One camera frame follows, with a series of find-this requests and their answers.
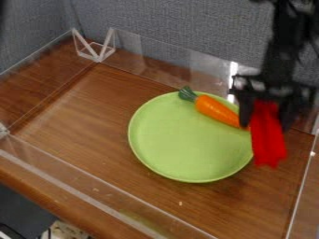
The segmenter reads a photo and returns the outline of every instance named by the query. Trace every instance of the gray fabric wall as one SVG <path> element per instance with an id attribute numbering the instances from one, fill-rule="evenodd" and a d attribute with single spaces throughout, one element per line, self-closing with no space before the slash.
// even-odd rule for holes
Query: gray fabric wall
<path id="1" fill-rule="evenodd" d="M 64 0 L 8 0 L 2 12 L 0 73 L 68 29 Z"/>
<path id="2" fill-rule="evenodd" d="M 269 3 L 249 0 L 66 1 L 73 3 L 84 35 L 90 39 L 102 41 L 108 27 L 114 27 L 251 67 L 261 64 L 272 34 Z M 153 46 L 146 53 L 157 54 L 160 59 L 165 57 Z M 319 62 L 312 48 L 305 49 L 300 58 L 303 64 L 296 68 L 295 80 L 319 86 Z"/>

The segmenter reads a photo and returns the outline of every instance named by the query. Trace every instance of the plate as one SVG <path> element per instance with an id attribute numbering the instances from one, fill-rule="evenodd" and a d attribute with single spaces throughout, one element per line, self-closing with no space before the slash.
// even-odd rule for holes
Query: plate
<path id="1" fill-rule="evenodd" d="M 237 112 L 236 105 L 211 96 Z M 249 132 L 197 113 L 194 104 L 180 100 L 176 92 L 153 98 L 136 111 L 128 141 L 152 171 L 190 183 L 231 176 L 253 155 Z"/>

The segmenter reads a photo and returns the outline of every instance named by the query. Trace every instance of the wood grain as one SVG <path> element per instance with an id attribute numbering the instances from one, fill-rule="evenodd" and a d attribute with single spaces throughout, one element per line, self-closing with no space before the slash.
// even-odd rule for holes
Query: wood grain
<path id="1" fill-rule="evenodd" d="M 25 68 L 20 76 L 28 77 L 30 72 Z M 41 75 L 36 71 L 32 74 L 33 79 Z M 170 91 L 174 88 L 97 64 L 42 105 L 41 111 L 20 121 L 12 133 L 217 238 L 283 238 L 312 136 L 295 130 L 287 133 L 289 158 L 277 170 L 257 168 L 251 163 L 215 183 L 186 184 L 165 179 L 134 157 L 126 142 L 126 127 L 140 105 Z M 0 161 L 0 165 L 1 182 L 93 236 L 142 238 L 138 232 L 16 165 L 6 161 Z"/>
<path id="2" fill-rule="evenodd" d="M 72 39 L 46 50 L 0 80 L 0 121 L 10 126 L 92 65 L 77 57 Z"/>

